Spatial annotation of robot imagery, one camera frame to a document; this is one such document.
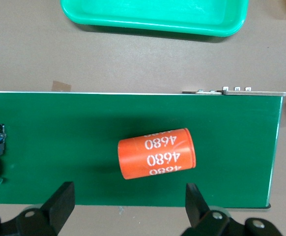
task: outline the beige table surface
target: beige table surface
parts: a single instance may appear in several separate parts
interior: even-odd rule
[[[76,92],[286,91],[286,0],[251,0],[228,38],[78,26],[58,0],[0,1],[0,90],[51,91],[53,81]],[[240,223],[268,219],[286,236],[286,98],[270,203],[231,213]],[[0,205],[0,216],[24,207]],[[188,226],[183,208],[76,206],[60,235],[178,236]]]

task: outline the green surface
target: green surface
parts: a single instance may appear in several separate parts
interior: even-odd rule
[[[66,16],[86,25],[229,36],[243,25],[248,0],[60,0]]]
[[[266,207],[282,99],[0,92],[0,203],[41,203],[74,181],[79,205],[182,207],[194,182],[209,205]],[[123,179],[119,140],[185,127],[195,169]]]

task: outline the bolt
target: bolt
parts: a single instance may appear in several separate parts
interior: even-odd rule
[[[221,220],[223,218],[219,212],[213,212],[213,217],[217,220]]]
[[[259,220],[254,220],[252,223],[254,226],[256,226],[257,228],[260,228],[260,229],[264,229],[264,227],[265,227],[265,225]]]
[[[33,215],[35,215],[35,211],[33,211],[33,210],[28,211],[28,212],[25,213],[25,217],[31,217]]]

